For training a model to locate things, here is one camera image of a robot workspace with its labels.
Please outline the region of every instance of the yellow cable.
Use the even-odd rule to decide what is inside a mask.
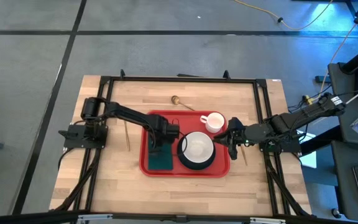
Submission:
[[[345,38],[343,39],[342,43],[340,44],[340,46],[338,47],[338,49],[335,51],[335,54],[334,56],[332,57],[331,61],[329,63],[332,63],[334,61],[334,59],[336,58],[336,55],[338,54],[339,52],[339,49],[341,49],[341,47],[345,44],[345,41],[347,40],[347,38],[349,37],[349,35],[351,34],[351,32],[353,31],[353,29],[356,27],[357,24],[354,24],[353,27],[350,29],[350,31],[346,34]],[[328,70],[326,70],[326,74],[323,78],[323,82],[321,84],[321,88],[320,88],[320,93],[318,94],[318,96],[316,98],[312,98],[311,100],[314,101],[314,100],[318,100],[318,98],[320,98],[321,96],[321,92],[324,88],[324,83],[326,81],[326,78],[327,78],[327,75],[328,75]]]
[[[276,14],[270,12],[269,10],[261,9],[261,8],[259,8],[259,7],[256,7],[256,6],[251,6],[250,4],[244,3],[244,2],[242,2],[242,1],[238,1],[238,0],[234,0],[234,1],[237,2],[237,3],[243,4],[243,5],[245,5],[245,6],[251,7],[251,8],[253,8],[253,9],[260,10],[260,11],[262,11],[262,12],[269,13],[270,15],[276,17],[277,19],[280,18],[280,17],[278,17]],[[312,23],[314,23],[314,22],[323,14],[323,12],[325,12],[325,10],[328,8],[328,6],[329,6],[331,3],[333,3],[333,1],[334,1],[334,0],[330,0],[330,2],[329,2],[328,5],[324,8],[324,10],[321,11],[320,14],[319,14],[315,19],[313,19],[313,21],[311,21],[309,24],[307,24],[306,26],[303,26],[303,27],[301,27],[301,28],[293,28],[293,27],[290,27],[289,25],[287,25],[287,24],[284,22],[284,20],[282,20],[281,23],[284,24],[288,29],[291,29],[291,30],[302,30],[302,29],[304,29],[304,28],[310,26]]]

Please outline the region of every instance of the white cup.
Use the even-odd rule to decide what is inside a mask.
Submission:
[[[202,115],[200,121],[205,124],[206,129],[211,133],[217,133],[224,124],[224,118],[220,113],[211,113],[208,116]]]

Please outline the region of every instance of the green sponge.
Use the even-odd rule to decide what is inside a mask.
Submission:
[[[149,150],[153,147],[149,137]],[[156,147],[153,153],[149,153],[149,170],[173,170],[172,145],[163,144]]]

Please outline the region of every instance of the wooden tabletop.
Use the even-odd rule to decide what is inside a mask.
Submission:
[[[80,120],[84,99],[96,96],[99,80],[100,76],[84,76],[73,121]],[[267,85],[272,113],[287,112],[281,81],[267,80]],[[265,117],[262,89],[259,92]],[[196,110],[219,111],[227,120],[235,116],[243,125],[258,123],[253,88],[246,83],[118,81],[114,82],[112,101],[143,113],[188,110],[173,105],[170,101],[172,95],[179,96],[182,103]],[[142,128],[127,124],[128,149],[124,122],[111,118],[107,124],[109,134],[101,154],[93,212],[272,215],[265,165],[258,146],[246,148],[247,165],[238,147],[238,159],[231,161],[229,173],[222,178],[147,177],[139,169]],[[59,206],[77,184],[83,155],[84,149],[74,149],[62,160],[50,208]],[[298,160],[287,153],[281,155],[281,160],[286,186],[303,209],[311,212]],[[87,189],[85,186],[80,208],[85,206]],[[276,186],[278,207],[282,213],[279,192]]]

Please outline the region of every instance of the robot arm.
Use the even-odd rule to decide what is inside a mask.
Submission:
[[[238,118],[232,118],[226,131],[214,137],[213,141],[229,148],[231,159],[237,159],[236,146],[244,144],[253,146],[266,143],[279,146],[281,141],[296,141],[303,136],[296,129],[318,119],[339,116],[345,112],[345,104],[337,96],[325,93],[317,103],[307,106],[295,113],[282,113],[264,120],[263,124],[243,126]]]
[[[101,104],[104,104],[105,112],[98,115]],[[105,124],[100,125],[100,123],[108,118],[119,118],[142,126],[149,132],[154,146],[161,146],[164,143],[171,144],[179,138],[179,125],[170,124],[163,116],[143,114],[116,102],[107,102],[104,98],[89,97],[85,99],[81,118],[85,125],[71,124],[67,131],[59,131],[66,139],[64,147],[104,147],[108,127]]]

